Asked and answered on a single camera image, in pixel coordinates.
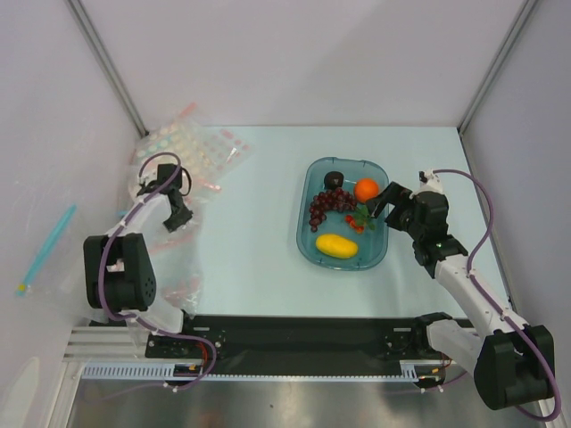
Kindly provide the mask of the teal transparent plastic tray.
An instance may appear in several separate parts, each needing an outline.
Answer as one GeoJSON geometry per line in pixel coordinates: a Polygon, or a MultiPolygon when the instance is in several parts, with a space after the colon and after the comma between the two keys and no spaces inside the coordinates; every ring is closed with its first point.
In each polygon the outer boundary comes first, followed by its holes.
{"type": "Polygon", "coordinates": [[[368,160],[326,157],[314,161],[307,170],[302,191],[296,232],[298,249],[306,260],[323,268],[344,271],[370,269],[380,263],[387,251],[388,227],[384,223],[384,214],[376,218],[377,228],[374,231],[366,230],[363,234],[358,234],[345,222],[346,217],[353,211],[345,213],[329,211],[327,220],[319,226],[318,231],[315,233],[310,231],[308,224],[310,202],[314,195],[326,191],[324,176],[329,171],[339,171],[344,175],[342,188],[353,196],[353,187],[362,178],[372,178],[379,184],[381,190],[388,185],[388,176],[385,171],[368,160]],[[320,235],[324,234],[340,235],[354,241],[359,246],[359,252],[349,259],[337,259],[323,254],[316,248],[315,242],[320,235]]]}

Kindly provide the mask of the clear zip bag red dots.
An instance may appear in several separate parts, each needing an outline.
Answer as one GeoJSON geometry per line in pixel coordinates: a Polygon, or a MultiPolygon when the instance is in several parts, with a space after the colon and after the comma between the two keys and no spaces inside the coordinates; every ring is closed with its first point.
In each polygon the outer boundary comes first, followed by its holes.
{"type": "Polygon", "coordinates": [[[175,337],[196,315],[203,291],[197,249],[199,225],[193,218],[175,232],[162,224],[170,216],[168,197],[156,180],[142,186],[134,205],[120,221],[120,236],[141,234],[155,278],[156,294],[147,309],[123,309],[154,335],[175,337]]]}

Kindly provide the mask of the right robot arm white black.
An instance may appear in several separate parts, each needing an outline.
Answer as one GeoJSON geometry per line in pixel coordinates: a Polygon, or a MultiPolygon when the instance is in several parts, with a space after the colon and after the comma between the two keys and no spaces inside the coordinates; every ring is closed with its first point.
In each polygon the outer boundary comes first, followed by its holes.
{"type": "Polygon", "coordinates": [[[473,255],[448,232],[449,203],[439,177],[423,177],[421,183],[416,192],[390,183],[367,201],[368,214],[377,218],[385,206],[393,207],[385,223],[411,237],[418,264],[454,298],[475,332],[467,332],[444,314],[422,316],[423,328],[411,335],[412,349],[422,358],[440,351],[458,363],[472,375],[490,409],[522,408],[553,399],[551,413],[542,420],[555,420],[562,400],[550,331],[529,324],[500,303],[474,269],[473,255]]]}

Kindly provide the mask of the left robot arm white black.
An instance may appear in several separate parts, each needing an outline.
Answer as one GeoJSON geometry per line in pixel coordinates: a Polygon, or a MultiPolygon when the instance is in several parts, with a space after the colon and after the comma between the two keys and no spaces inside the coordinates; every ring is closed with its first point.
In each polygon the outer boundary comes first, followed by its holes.
{"type": "Polygon", "coordinates": [[[165,346],[178,357],[191,354],[196,335],[183,326],[183,310],[161,296],[164,287],[149,253],[192,219],[182,193],[183,168],[162,163],[157,175],[143,180],[134,205],[104,235],[83,243],[87,302],[112,321],[132,320],[167,332],[165,346]]]}

